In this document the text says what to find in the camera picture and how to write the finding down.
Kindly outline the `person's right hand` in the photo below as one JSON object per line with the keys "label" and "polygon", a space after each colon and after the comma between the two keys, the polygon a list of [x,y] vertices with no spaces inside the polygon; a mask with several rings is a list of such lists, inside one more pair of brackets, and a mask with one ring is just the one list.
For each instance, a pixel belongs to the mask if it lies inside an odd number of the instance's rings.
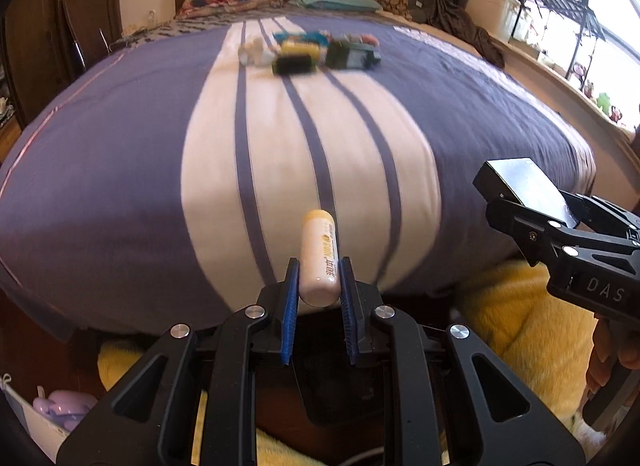
{"label": "person's right hand", "polygon": [[592,334],[593,348],[586,373],[586,384],[595,394],[611,378],[613,365],[618,362],[635,371],[639,364],[639,334],[631,333],[623,342],[615,343],[610,321],[599,317]]}

